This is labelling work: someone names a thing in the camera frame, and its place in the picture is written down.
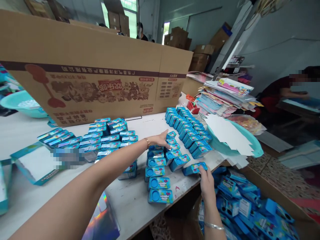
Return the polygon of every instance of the hand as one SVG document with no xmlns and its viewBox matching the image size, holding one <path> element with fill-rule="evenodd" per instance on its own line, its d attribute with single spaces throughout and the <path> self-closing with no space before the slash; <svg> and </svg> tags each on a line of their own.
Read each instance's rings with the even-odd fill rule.
<svg viewBox="0 0 320 240">
<path fill-rule="evenodd" d="M 167 133 L 168 129 L 159 135 L 148 137 L 150 144 L 166 147 L 167 149 L 171 150 L 170 145 L 166 142 Z"/>
<path fill-rule="evenodd" d="M 216 202 L 216 194 L 214 192 L 214 179 L 211 174 L 210 168 L 207 166 L 208 170 L 204 170 L 202 166 L 199 167 L 201 173 L 201 195 L 203 200 Z"/>
</svg>

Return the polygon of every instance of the window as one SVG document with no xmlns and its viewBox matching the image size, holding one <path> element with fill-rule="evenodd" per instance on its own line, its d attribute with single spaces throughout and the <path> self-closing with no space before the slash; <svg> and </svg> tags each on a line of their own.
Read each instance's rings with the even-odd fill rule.
<svg viewBox="0 0 320 240">
<path fill-rule="evenodd" d="M 124 14 L 129 17 L 129 30 L 130 30 L 130 37 L 136 38 L 137 37 L 137 0 L 121 0 Z M 101 2 L 102 11 L 104 21 L 107 27 L 109 27 L 109 20 L 108 20 L 108 10 L 103 2 Z"/>
</svg>

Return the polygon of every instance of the gold bracelet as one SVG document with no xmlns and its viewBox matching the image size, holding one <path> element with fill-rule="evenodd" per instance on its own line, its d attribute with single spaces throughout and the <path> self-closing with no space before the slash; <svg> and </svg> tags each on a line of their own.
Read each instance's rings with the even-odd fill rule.
<svg viewBox="0 0 320 240">
<path fill-rule="evenodd" d="M 146 150 L 148 150 L 148 148 L 151 146 L 150 141 L 149 141 L 149 139 L 148 139 L 148 138 L 144 138 L 144 139 L 147 141 L 148 147 L 147 147 L 147 149 L 146 149 Z"/>
</svg>

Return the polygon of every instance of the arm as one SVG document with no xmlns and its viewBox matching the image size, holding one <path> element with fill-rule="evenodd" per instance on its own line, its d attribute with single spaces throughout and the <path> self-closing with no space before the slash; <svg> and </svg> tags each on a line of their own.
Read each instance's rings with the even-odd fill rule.
<svg viewBox="0 0 320 240">
<path fill-rule="evenodd" d="M 280 95 L 285 98 L 309 98 L 308 94 L 297 94 L 291 92 L 290 88 L 281 88 Z"/>
<path fill-rule="evenodd" d="M 148 137 L 151 145 L 165 146 L 168 130 Z M 145 139 L 111 153 L 63 187 L 11 237 L 13 239 L 81 239 L 107 186 L 146 149 Z"/>
<path fill-rule="evenodd" d="M 223 227 L 220 214 L 217 209 L 216 194 L 214 192 L 214 179 L 211 174 L 211 170 L 205 171 L 202 166 L 200 166 L 201 172 L 201 194 L 204 201 L 204 221 Z M 219 230 L 204 225 L 204 236 L 205 240 L 219 239 L 227 240 L 226 233 L 224 230 Z"/>
</svg>

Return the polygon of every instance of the red logo on box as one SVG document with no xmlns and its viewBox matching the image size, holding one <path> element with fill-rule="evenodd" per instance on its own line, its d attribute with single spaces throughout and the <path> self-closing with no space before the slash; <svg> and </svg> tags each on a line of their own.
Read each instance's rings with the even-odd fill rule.
<svg viewBox="0 0 320 240">
<path fill-rule="evenodd" d="M 140 82 L 154 82 L 154 78 L 141 77 L 139 78 Z"/>
<path fill-rule="evenodd" d="M 153 107 L 143 109 L 143 113 L 153 112 Z"/>
</svg>

